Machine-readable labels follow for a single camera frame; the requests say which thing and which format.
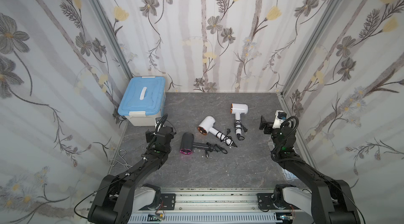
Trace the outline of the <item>dark grey pink hair dryer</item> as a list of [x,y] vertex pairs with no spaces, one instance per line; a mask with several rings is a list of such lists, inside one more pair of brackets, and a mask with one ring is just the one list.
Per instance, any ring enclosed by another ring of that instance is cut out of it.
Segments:
[[194,135],[190,132],[185,132],[182,136],[179,152],[184,155],[190,155],[194,149],[203,149],[212,152],[213,146],[208,143],[196,143]]

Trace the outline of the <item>white hair dryer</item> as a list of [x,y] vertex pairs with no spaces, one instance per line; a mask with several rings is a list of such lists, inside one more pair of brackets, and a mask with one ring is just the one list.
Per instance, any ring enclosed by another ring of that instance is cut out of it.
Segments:
[[241,122],[241,115],[248,113],[248,105],[232,103],[230,107],[230,113],[235,115],[235,134],[238,140],[243,141],[245,137],[242,132],[247,132],[248,129]]
[[212,116],[207,116],[198,125],[197,129],[203,135],[213,134],[221,143],[225,143],[228,147],[237,147],[232,138],[214,128],[215,119]]

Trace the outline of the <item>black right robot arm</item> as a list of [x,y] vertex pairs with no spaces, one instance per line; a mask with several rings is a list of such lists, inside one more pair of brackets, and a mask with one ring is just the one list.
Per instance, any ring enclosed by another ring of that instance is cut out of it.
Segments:
[[275,203],[288,203],[298,207],[312,216],[316,224],[361,224],[365,218],[356,206],[350,186],[343,180],[334,180],[306,163],[294,151],[296,131],[299,119],[296,116],[286,118],[284,111],[275,117],[274,122],[260,118],[260,130],[271,135],[274,148],[270,152],[271,159],[283,169],[294,174],[311,191],[307,194],[298,190],[297,194],[308,196],[308,208],[298,203],[299,196],[286,196],[287,187],[282,187]]

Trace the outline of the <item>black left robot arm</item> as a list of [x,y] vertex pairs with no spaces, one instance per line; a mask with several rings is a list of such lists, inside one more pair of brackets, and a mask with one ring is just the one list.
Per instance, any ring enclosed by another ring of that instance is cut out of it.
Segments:
[[142,159],[125,172],[103,178],[99,188],[87,196],[95,198],[85,219],[93,224],[127,224],[136,188],[167,161],[175,134],[172,127],[162,127],[156,133],[147,131],[150,146]]

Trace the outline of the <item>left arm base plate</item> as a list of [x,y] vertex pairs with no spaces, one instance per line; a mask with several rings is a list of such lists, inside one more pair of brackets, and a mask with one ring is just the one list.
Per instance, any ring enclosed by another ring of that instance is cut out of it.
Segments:
[[141,211],[172,211],[175,210],[176,194],[175,193],[163,193],[160,198],[155,199],[150,205],[141,208]]

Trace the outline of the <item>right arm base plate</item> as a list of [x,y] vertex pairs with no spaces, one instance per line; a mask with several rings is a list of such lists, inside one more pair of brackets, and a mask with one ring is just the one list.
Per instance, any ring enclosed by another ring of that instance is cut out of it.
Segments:
[[270,210],[299,210],[299,208],[296,208],[294,205],[275,200],[273,193],[258,193],[257,202],[258,209],[265,212]]

